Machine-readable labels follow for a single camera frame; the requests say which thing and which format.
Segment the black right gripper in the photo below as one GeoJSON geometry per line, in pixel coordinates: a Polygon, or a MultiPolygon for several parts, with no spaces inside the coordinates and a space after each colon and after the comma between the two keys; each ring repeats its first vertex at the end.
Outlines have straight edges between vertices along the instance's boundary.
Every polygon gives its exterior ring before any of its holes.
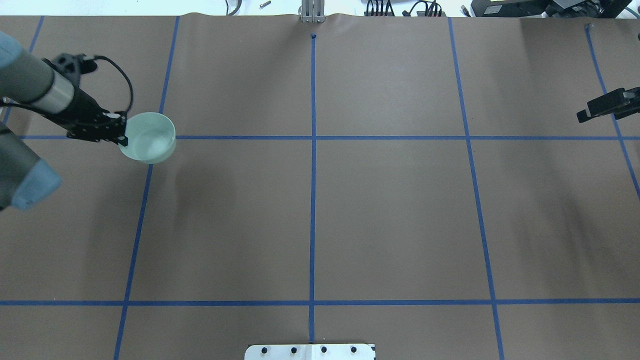
{"type": "Polygon", "coordinates": [[[615,120],[637,114],[640,111],[640,87],[618,88],[587,102],[586,110],[576,113],[583,124],[595,117],[613,115],[615,120]]]}

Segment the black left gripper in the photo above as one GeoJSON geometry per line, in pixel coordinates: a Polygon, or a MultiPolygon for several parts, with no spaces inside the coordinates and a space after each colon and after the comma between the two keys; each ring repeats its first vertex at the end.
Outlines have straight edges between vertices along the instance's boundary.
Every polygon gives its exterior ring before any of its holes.
{"type": "Polygon", "coordinates": [[[125,135],[126,112],[110,112],[103,109],[94,98],[80,88],[74,88],[73,98],[66,109],[51,114],[50,120],[66,129],[69,139],[113,142],[119,147],[129,145],[129,139],[125,135]]]}

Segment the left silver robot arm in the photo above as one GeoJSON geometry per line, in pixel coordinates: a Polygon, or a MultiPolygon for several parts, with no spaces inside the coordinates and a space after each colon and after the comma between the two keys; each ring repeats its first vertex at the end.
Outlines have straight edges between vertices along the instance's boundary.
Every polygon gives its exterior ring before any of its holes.
{"type": "Polygon", "coordinates": [[[62,184],[60,175],[25,142],[35,117],[65,131],[67,139],[127,146],[126,125],[134,90],[128,76],[128,105],[110,111],[81,87],[83,75],[112,66],[105,55],[62,53],[39,58],[7,33],[1,34],[1,209],[29,210],[62,184]]]}

